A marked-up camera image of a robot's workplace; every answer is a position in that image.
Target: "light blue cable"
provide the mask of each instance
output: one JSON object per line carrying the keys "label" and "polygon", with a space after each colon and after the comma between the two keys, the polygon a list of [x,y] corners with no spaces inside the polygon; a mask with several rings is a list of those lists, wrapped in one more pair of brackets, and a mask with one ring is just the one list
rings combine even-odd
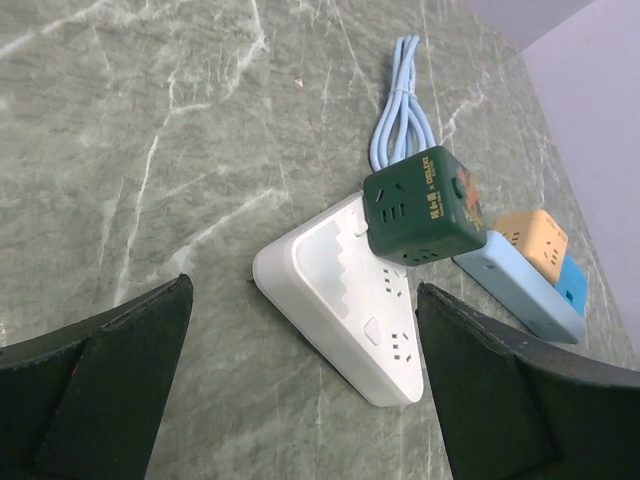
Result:
{"label": "light blue cable", "polygon": [[[415,95],[414,57],[419,42],[418,36],[403,37],[396,41],[391,91],[369,148],[369,161],[374,172],[436,145],[429,120]],[[396,122],[398,135],[393,155],[389,158],[389,140]]]}

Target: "orange cube socket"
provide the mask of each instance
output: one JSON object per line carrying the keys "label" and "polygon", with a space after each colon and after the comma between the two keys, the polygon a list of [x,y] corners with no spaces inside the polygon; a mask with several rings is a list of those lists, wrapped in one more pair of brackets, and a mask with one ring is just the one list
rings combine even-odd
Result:
{"label": "orange cube socket", "polygon": [[558,283],[568,238],[545,210],[502,215],[496,218],[493,230],[504,235],[549,283]]}

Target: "cube socket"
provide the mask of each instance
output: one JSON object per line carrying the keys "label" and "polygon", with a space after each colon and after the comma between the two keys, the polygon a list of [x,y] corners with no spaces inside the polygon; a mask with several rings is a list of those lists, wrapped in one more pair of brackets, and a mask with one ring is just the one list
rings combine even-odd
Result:
{"label": "cube socket", "polygon": [[380,257],[417,266],[487,241],[475,178],[442,146],[372,173],[363,190],[369,245]]}
{"label": "cube socket", "polygon": [[552,285],[558,283],[568,237],[548,212],[536,209],[502,215],[493,230],[502,233]]}

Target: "light blue power strip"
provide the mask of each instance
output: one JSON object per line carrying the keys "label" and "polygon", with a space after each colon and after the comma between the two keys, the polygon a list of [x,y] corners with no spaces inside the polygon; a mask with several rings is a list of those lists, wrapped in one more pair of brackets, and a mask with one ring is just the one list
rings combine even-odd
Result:
{"label": "light blue power strip", "polygon": [[584,317],[495,230],[483,248],[453,261],[541,339],[576,344],[584,337]]}

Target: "blue cube socket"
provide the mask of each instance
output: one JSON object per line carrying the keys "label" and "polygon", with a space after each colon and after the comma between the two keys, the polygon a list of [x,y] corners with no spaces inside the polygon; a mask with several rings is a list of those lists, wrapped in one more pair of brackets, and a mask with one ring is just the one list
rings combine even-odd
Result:
{"label": "blue cube socket", "polygon": [[584,317],[589,283],[584,272],[569,254],[564,257],[556,290],[573,306],[576,312]]}

